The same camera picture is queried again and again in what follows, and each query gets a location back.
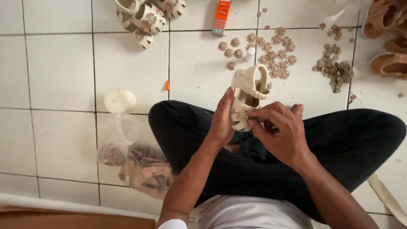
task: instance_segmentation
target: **hand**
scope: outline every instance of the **hand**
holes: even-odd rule
[[[284,164],[294,170],[299,170],[302,162],[312,155],[306,143],[304,123],[301,117],[294,115],[280,102],[252,110],[248,115],[264,122],[263,128],[259,121],[249,120],[253,135]],[[272,126],[278,127],[280,132],[271,134]]]
[[[219,146],[227,145],[233,135],[234,129],[230,122],[230,108],[234,99],[234,93],[228,88],[222,99],[218,103],[215,113],[213,114],[212,123],[206,138],[215,142]]]

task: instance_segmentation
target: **plastic bag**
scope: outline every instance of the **plastic bag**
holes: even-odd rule
[[[122,114],[117,114],[112,121],[115,122],[116,131],[111,133],[106,144],[98,148],[97,160],[118,167],[124,163],[129,146],[137,140],[142,124],[138,119],[126,119]]]
[[[126,161],[122,164],[118,177],[130,188],[164,200],[175,175],[161,152],[134,143],[129,147]]]

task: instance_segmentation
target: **person's left hand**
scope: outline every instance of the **person's left hand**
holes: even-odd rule
[[[232,140],[235,132],[230,122],[230,108],[233,99],[233,90],[228,88],[218,103],[218,107],[212,117],[209,132],[206,135],[210,141],[216,142],[220,146],[227,145]]]

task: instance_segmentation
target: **black pants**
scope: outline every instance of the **black pants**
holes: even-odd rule
[[[186,166],[210,128],[212,111],[179,101],[162,101],[149,113],[149,123],[176,172]],[[345,110],[304,121],[306,141],[323,167],[350,192],[378,169],[406,135],[398,117],[368,109]],[[244,157],[222,148],[196,206],[214,195],[257,196],[287,200],[320,221],[303,179],[253,137],[236,132]]]

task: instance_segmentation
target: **white shirt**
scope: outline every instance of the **white shirt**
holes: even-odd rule
[[[199,229],[313,229],[311,219],[287,201],[251,196],[215,196],[197,207]],[[158,229],[187,229],[169,220]]]

